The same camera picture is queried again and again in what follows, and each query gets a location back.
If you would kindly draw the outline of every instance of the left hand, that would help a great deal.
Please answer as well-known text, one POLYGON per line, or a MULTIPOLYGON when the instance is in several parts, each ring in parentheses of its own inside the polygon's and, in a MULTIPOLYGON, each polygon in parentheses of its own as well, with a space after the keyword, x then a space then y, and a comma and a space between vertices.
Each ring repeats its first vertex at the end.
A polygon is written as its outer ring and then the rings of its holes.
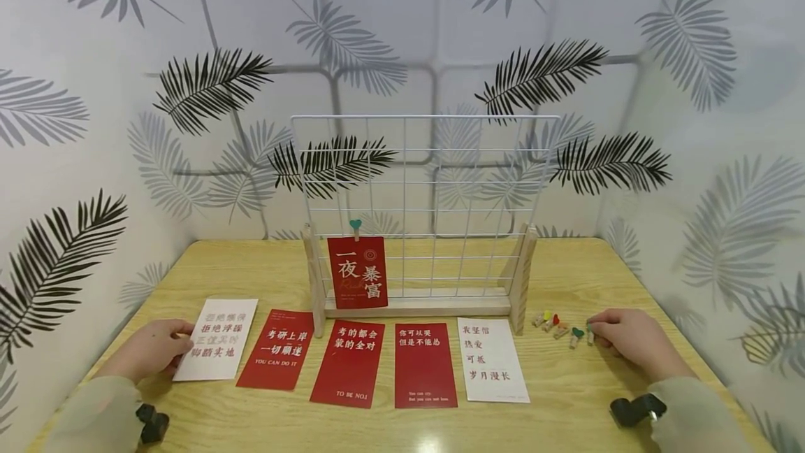
POLYGON ((193 324, 185 320, 148 322, 112 353, 93 378, 121 375, 138 384, 157 373, 174 374, 181 356, 193 347, 187 337, 192 331, 193 324))

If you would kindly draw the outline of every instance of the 你可以哭 card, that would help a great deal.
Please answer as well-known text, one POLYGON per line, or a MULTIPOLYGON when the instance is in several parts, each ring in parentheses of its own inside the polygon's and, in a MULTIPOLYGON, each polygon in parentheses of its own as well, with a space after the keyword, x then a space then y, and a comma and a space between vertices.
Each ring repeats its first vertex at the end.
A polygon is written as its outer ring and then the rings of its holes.
POLYGON ((458 319, 468 401, 529 403, 506 319, 458 319))
POLYGON ((397 324, 394 331, 394 407, 457 407, 448 326, 397 324))
POLYGON ((385 329, 383 324, 336 320, 311 402, 372 407, 385 329))
POLYGON ((309 311, 271 310, 237 386, 293 390, 313 335, 309 311))
POLYGON ((174 381, 231 380, 254 319, 256 299, 208 299, 190 336, 193 347, 174 381))
POLYGON ((386 248, 382 236, 328 238, 335 307, 379 308, 389 305, 386 248))

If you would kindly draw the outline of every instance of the hand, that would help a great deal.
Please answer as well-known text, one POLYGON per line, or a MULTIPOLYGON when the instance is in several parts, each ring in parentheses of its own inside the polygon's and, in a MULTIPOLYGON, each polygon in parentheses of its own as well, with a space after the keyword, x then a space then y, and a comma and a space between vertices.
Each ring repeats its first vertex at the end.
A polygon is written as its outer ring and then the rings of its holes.
POLYGON ((134 384, 151 375, 173 374, 181 356, 193 347, 193 324, 184 320, 154 320, 140 327, 107 359, 93 378, 121 375, 134 384))
POLYGON ((662 327, 643 310, 605 310, 590 317, 588 324, 601 346, 639 365, 652 383, 678 375, 697 378, 662 327))

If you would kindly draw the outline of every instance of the wooden stand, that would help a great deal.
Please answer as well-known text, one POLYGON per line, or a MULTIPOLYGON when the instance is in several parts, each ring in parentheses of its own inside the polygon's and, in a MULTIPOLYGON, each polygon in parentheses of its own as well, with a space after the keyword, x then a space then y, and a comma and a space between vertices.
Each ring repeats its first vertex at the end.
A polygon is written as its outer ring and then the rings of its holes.
POLYGON ((324 334, 325 319, 367 319, 367 317, 434 317, 434 316, 508 316, 515 336, 523 335, 525 304, 528 300, 528 283, 531 273, 531 258, 537 242, 533 226, 523 224, 521 235, 513 255, 504 266, 499 287, 487 287, 485 295, 478 295, 479 288, 458 289, 403 289, 389 290, 389 305, 383 308, 339 310, 335 307, 333 291, 324 287, 320 266, 320 247, 316 231, 311 224, 302 230, 304 250, 307 254, 307 274, 310 278, 311 307, 313 310, 313 334, 324 334))

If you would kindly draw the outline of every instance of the black object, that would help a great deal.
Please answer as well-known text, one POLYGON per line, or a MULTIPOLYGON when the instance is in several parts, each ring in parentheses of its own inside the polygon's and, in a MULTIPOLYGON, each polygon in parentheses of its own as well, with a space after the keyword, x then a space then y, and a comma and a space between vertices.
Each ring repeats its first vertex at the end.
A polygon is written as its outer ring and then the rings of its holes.
POLYGON ((652 420, 659 420, 667 410, 665 402, 653 394, 641 395, 631 402, 624 398, 615 399, 609 404, 609 411, 612 412, 618 425, 629 428, 637 426, 649 416, 652 420))
POLYGON ((165 438, 171 419, 164 412, 156 412, 153 405, 143 404, 137 410, 137 418, 144 423, 143 432, 140 433, 143 444, 158 443, 165 438))

